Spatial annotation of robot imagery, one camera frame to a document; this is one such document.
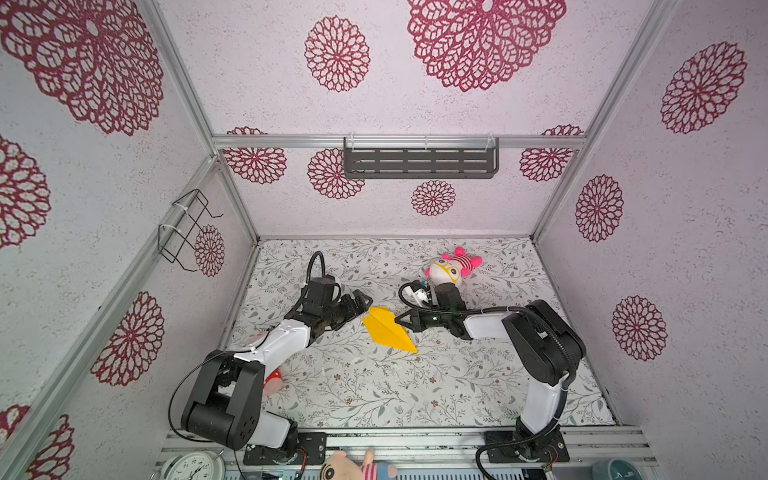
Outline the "yellow square paper sheet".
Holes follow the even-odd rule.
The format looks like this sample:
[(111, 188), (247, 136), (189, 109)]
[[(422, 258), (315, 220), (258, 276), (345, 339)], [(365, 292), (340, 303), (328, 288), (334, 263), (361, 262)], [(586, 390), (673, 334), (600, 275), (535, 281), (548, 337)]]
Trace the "yellow square paper sheet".
[(395, 322), (395, 314), (387, 307), (370, 307), (362, 322), (374, 343), (410, 353), (418, 352), (405, 328)]

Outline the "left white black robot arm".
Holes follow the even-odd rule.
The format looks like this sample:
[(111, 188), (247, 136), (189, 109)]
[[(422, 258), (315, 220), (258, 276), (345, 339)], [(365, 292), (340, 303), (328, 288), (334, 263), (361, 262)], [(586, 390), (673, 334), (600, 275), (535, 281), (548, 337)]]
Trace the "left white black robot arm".
[(284, 319), (249, 345), (214, 350), (195, 367), (194, 386), (180, 428), (192, 441), (207, 440), (234, 451), (248, 445), (290, 457), (299, 449), (297, 424), (262, 408), (267, 377), (293, 355), (367, 312), (373, 299), (356, 289), (322, 300), (302, 295)]

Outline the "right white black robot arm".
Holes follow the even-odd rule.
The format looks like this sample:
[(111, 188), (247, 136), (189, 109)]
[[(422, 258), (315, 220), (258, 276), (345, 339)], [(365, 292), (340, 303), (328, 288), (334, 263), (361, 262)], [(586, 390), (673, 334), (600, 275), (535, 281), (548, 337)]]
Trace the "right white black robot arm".
[(467, 341), (508, 340), (530, 377), (518, 421), (518, 429), (526, 437), (546, 435), (556, 428), (586, 355), (575, 330), (541, 299), (526, 306), (476, 310), (415, 307), (396, 316), (395, 323), (413, 332), (442, 327)]

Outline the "pink white plush toy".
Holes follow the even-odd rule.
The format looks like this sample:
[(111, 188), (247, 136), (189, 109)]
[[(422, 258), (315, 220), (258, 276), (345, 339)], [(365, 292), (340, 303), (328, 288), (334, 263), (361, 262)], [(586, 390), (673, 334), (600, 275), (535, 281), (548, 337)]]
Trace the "pink white plush toy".
[(468, 254), (464, 248), (456, 247), (452, 254), (446, 253), (434, 260), (425, 270), (425, 275), (435, 286), (445, 283), (459, 286), (482, 264), (482, 257)]

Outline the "pink doll red dotted dress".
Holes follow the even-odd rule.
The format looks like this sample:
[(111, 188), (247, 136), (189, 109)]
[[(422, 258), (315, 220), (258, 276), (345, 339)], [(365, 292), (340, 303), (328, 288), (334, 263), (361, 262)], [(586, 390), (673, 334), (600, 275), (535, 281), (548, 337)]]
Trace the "pink doll red dotted dress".
[(275, 369), (265, 378), (263, 385), (263, 394), (272, 396), (278, 393), (284, 387), (284, 380), (280, 369)]

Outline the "pig plush striped shirt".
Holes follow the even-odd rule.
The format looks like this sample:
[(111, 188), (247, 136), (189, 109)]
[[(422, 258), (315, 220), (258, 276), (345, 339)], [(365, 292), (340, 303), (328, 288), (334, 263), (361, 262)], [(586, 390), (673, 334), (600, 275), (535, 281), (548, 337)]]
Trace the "pig plush striped shirt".
[(321, 480), (389, 480), (398, 477), (398, 469), (391, 464), (375, 461), (375, 450), (369, 448), (363, 462), (358, 465), (344, 451), (328, 457), (321, 467)]

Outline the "white analog alarm clock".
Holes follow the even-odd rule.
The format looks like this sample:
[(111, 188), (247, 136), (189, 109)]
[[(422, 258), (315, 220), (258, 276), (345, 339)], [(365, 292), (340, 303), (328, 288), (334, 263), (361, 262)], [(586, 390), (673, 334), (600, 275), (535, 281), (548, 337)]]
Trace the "white analog alarm clock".
[(226, 467), (221, 454), (196, 451), (167, 460), (160, 469), (163, 480), (223, 480)]

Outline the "teal round clock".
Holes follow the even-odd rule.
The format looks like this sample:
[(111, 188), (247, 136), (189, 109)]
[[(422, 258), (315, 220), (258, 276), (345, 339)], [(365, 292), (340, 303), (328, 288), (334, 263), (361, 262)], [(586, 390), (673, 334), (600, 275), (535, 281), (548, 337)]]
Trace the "teal round clock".
[(591, 470), (593, 480), (643, 480), (640, 469), (628, 460), (607, 459), (595, 463)]

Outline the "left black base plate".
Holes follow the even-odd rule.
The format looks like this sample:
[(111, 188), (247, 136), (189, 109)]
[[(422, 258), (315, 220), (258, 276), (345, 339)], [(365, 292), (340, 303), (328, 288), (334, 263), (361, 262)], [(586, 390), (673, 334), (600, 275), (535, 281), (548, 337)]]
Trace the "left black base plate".
[(326, 432), (298, 432), (288, 436), (278, 449), (249, 445), (243, 464), (246, 466), (320, 466), (327, 452)]

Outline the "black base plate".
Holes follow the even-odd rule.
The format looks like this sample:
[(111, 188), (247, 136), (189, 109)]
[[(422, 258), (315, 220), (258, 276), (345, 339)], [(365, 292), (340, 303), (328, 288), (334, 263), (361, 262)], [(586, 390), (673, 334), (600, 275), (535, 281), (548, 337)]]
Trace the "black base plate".
[(484, 434), (486, 444), (504, 443), (504, 446), (487, 451), (492, 464), (513, 462), (569, 462), (570, 454), (559, 428), (539, 437), (524, 439), (516, 431), (489, 431)]
[(249, 445), (243, 464), (246, 466), (320, 466), (327, 452), (326, 432), (298, 432), (288, 436), (278, 449)]

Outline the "dark grey wall shelf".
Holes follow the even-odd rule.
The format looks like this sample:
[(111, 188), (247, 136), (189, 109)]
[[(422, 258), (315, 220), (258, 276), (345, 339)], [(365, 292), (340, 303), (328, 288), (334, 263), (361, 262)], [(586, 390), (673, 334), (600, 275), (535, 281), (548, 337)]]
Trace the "dark grey wall shelf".
[(358, 147), (344, 138), (342, 166), (349, 179), (491, 179), (499, 157), (494, 139), (481, 148), (404, 148)]

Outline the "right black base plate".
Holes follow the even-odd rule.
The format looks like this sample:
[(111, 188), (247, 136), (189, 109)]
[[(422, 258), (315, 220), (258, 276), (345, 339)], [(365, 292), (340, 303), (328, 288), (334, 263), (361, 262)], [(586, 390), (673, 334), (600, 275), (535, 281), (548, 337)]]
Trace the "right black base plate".
[(504, 446), (487, 451), (492, 464), (513, 462), (569, 462), (570, 454), (559, 428), (539, 437), (524, 439), (516, 431), (489, 431), (484, 434), (486, 444), (504, 443)]

